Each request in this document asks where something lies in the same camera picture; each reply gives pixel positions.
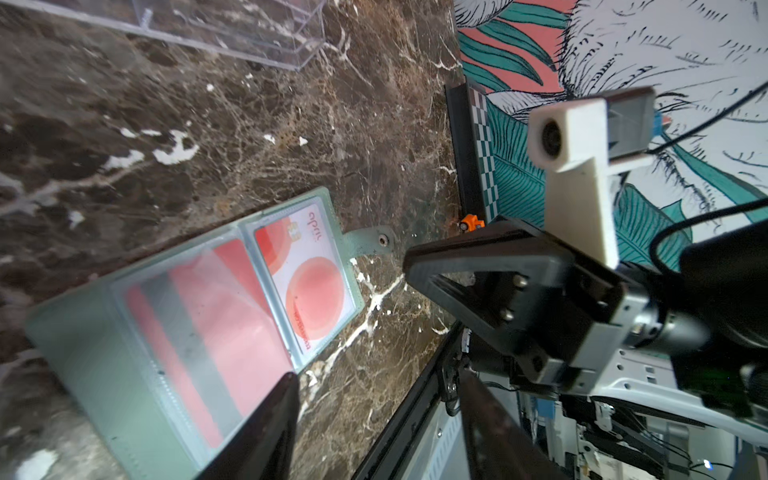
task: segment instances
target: teal leaf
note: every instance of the teal leaf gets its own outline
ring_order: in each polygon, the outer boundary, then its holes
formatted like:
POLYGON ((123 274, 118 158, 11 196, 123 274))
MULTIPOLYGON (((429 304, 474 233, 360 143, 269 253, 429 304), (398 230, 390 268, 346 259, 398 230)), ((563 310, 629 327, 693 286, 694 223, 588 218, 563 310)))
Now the teal leaf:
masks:
MULTIPOLYGON (((626 184, 614 211, 614 222, 621 259, 651 265, 650 242, 675 220, 655 207, 634 185, 626 184)), ((673 233, 659 245, 659 258, 671 269, 679 270, 680 253, 690 244, 691 240, 685 233, 673 233)))
MULTIPOLYGON (((665 142, 670 140, 667 134, 661 134, 661 136, 665 142)), ((702 177, 709 182, 710 185, 723 192, 723 195, 728 197, 735 204, 746 204, 766 197, 766 195, 754 185, 748 184, 740 178, 736 178, 731 174, 727 174, 726 172, 713 167, 700 158, 688 153, 680 145, 674 145, 672 148, 677 157, 693 170, 696 175, 702 177)), ((753 223, 759 222, 768 219, 768 208, 752 210, 745 215, 753 223)))
POLYGON ((498 16, 508 22, 532 23, 542 27, 560 28, 568 26, 568 14, 540 5, 514 2, 498 16))
POLYGON ((539 46, 533 38, 527 36, 509 23, 500 22, 499 20, 491 20, 485 25, 480 25, 478 30, 484 35, 487 35, 494 40, 498 40, 501 43, 525 50, 547 65, 550 69, 554 70, 554 61, 552 60, 552 57, 549 56, 549 53, 539 46))
POLYGON ((488 102, 498 212, 544 226, 545 173, 528 159, 528 125, 488 102))
POLYGON ((464 55, 480 65, 512 71, 530 78, 539 85, 544 84, 536 70, 520 55, 472 40, 461 32, 458 33, 458 45, 464 55))
MULTIPOLYGON (((666 207, 663 207, 661 211, 664 212, 664 215, 667 215, 674 223, 682 222, 685 220, 685 215, 683 215, 683 208, 681 206, 682 203, 682 200, 678 200, 673 204, 669 204, 666 207)), ((685 233, 685 236, 688 237, 688 240, 694 241, 694 234, 691 232, 690 227, 682 229, 681 231, 685 233)))
POLYGON ((488 87, 493 91, 509 90, 509 86, 506 83, 490 71, 485 70, 483 67, 479 67, 467 61, 462 62, 462 67, 464 68, 465 75, 478 82, 483 87, 488 87))

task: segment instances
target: black cable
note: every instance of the black cable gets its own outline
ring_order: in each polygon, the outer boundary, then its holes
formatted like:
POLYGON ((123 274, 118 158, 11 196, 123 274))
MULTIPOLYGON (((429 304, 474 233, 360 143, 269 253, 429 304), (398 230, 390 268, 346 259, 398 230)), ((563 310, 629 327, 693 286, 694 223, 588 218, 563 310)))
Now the black cable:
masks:
POLYGON ((705 121, 701 125, 695 128, 691 128, 689 131, 685 132, 681 136, 675 138, 674 140, 668 141, 666 144, 659 145, 658 147, 654 148, 653 150, 649 150, 648 153, 651 155, 656 155, 661 153, 662 151, 668 149, 669 147, 672 147, 673 145, 676 145, 680 143, 681 141, 685 140, 686 138, 693 137, 695 134, 699 133, 703 129, 712 126, 713 124, 717 123, 718 121, 722 120, 723 118, 727 117, 728 115, 732 114, 734 111, 741 108, 742 105, 747 103, 748 101, 755 98, 758 94, 762 93, 763 90, 768 88, 768 81, 764 84, 760 85, 755 90, 752 90, 746 97, 742 98, 741 100, 737 101, 735 104, 731 105, 730 107, 726 108, 725 110, 721 111, 719 114, 715 115, 714 117, 710 118, 709 120, 705 121))
POLYGON ((489 387, 495 388, 495 389, 506 390, 507 392, 517 392, 518 391, 518 389, 508 389, 507 387, 503 386, 501 383, 496 383, 496 382, 483 382, 482 384, 485 385, 485 386, 489 386, 489 387))
POLYGON ((458 402, 458 399, 454 399, 452 401, 453 405, 455 405, 455 408, 451 408, 448 403, 445 404, 445 413, 448 414, 448 416, 455 417, 458 415, 459 412, 462 410, 461 404, 458 402))
POLYGON ((667 237, 682 230, 683 228, 692 227, 693 225, 698 225, 699 223, 707 222, 709 220, 714 220, 720 217, 743 214, 744 212, 757 210, 758 208, 763 207, 768 207, 768 198, 761 198, 760 200, 755 200, 754 202, 749 202, 748 204, 736 205, 734 207, 723 208, 720 210, 715 210, 714 212, 707 212, 705 214, 696 215, 695 217, 687 218, 686 220, 670 225, 669 227, 663 229, 661 232, 657 233, 654 239, 650 242, 650 246, 648 247, 650 250, 650 261, 653 262, 656 268, 658 268, 659 271, 664 274, 672 276, 680 275, 678 272, 675 272, 670 267, 665 265, 664 262, 661 261, 661 258, 659 258, 659 245, 661 245, 661 242, 666 240, 667 237))
POLYGON ((712 475, 704 472, 699 472, 698 470, 691 470, 692 472, 698 473, 699 475, 704 475, 705 477, 712 478, 712 480, 717 480, 717 478, 714 478, 712 475))
MULTIPOLYGON (((679 137, 673 140, 668 141, 666 144, 661 144, 658 147, 648 150, 647 153, 651 155, 658 155, 661 152, 668 149, 669 147, 673 147, 674 145, 679 144, 681 141, 685 140, 686 138, 693 137, 695 134, 699 133, 705 128, 711 127, 712 125, 716 124, 718 121, 723 120, 725 117, 727 117, 728 115, 732 114, 734 111, 741 108, 745 103, 755 98, 758 94, 760 94, 767 88, 768 88, 768 81, 760 85, 757 89, 752 90, 744 98, 742 98, 741 100, 738 100, 736 103, 732 104, 730 107, 721 111, 719 114, 715 115, 714 117, 700 124, 698 127, 691 128, 689 131, 685 132, 684 134, 680 135, 679 137)), ((619 181, 619 191, 616 193, 616 197, 614 198, 614 207, 616 207, 616 205, 618 204, 619 198, 621 198, 621 194, 624 192, 624 184, 627 182, 627 177, 629 177, 628 171, 621 174, 621 180, 619 181)))
MULTIPOLYGON (((706 464, 704 464, 704 463, 697 463, 696 465, 693 465, 691 468, 703 467, 704 465, 706 465, 706 464)), ((721 467, 728 467, 731 470, 733 470, 733 467, 728 465, 727 463, 710 462, 710 465, 719 465, 721 467)))
POLYGON ((648 429, 645 427, 645 425, 643 425, 643 422, 641 422, 641 421, 640 421, 640 420, 637 418, 637 416, 634 414, 634 412, 632 412, 632 411, 631 411, 631 410, 629 410, 629 409, 626 409, 625 413, 627 413, 627 415, 628 415, 630 418, 632 418, 632 420, 634 420, 634 422, 637 424, 637 426, 639 426, 639 427, 640 427, 640 431, 639 431, 639 433, 640 433, 640 434, 642 434, 643 432, 646 432, 646 433, 647 433, 647 435, 646 435, 646 438, 648 438, 648 439, 650 439, 652 442, 656 443, 656 445, 659 445, 660 447, 662 447, 662 448, 665 448, 667 451, 669 451, 669 452, 672 452, 672 453, 674 453, 674 454, 676 454, 676 455, 679 455, 679 456, 681 456, 681 457, 685 458, 685 459, 688 461, 688 465, 691 465, 691 464, 693 464, 693 463, 694 463, 694 462, 693 462, 693 460, 691 460, 691 458, 690 458, 690 455, 688 454, 688 452, 686 452, 686 451, 685 451, 685 450, 683 450, 682 448, 678 447, 677 445, 672 445, 672 444, 671 444, 671 443, 669 443, 669 442, 665 442, 664 440, 662 440, 662 439, 659 439, 659 438, 657 438, 657 437, 656 437, 654 434, 652 434, 652 433, 651 433, 651 432, 650 432, 650 431, 649 431, 649 430, 648 430, 648 429))

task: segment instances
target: camera lens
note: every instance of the camera lens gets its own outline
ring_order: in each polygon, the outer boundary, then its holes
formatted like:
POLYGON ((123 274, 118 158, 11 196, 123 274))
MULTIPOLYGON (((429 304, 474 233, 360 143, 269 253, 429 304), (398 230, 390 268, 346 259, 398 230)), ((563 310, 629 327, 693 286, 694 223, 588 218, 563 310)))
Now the camera lens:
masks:
POLYGON ((544 147, 544 151, 551 157, 557 157, 560 154, 562 136, 560 134, 560 127, 554 121, 549 121, 544 126, 544 130, 541 131, 541 145, 544 147))

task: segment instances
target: marble countertop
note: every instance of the marble countertop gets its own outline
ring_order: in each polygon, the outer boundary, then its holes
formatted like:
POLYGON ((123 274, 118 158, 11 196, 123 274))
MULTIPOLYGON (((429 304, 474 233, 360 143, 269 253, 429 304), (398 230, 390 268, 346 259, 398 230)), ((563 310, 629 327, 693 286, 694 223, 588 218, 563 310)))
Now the marble countertop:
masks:
MULTIPOLYGON (((0 362, 31 348, 30 305, 326 186, 344 230, 398 235, 359 259, 363 313, 300 374, 292 478, 351 476, 452 320, 401 268, 458 232, 451 9, 331 1, 329 44, 294 73, 0 7, 0 362)), ((40 451, 46 478, 124 477, 44 361, 2 389, 0 477, 40 451)))

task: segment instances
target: metal rivet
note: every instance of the metal rivet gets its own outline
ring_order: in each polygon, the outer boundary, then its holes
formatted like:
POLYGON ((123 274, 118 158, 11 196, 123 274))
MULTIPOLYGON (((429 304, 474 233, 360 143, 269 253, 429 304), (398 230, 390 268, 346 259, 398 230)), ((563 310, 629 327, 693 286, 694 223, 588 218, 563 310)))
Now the metal rivet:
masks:
POLYGON ((517 288, 525 288, 528 286, 528 279, 522 275, 515 275, 512 277, 512 285, 517 288))
POLYGON ((511 310, 507 308, 502 308, 501 310, 498 311, 498 314, 502 316, 502 319, 508 322, 511 322, 512 320, 515 319, 514 313, 512 313, 511 310))

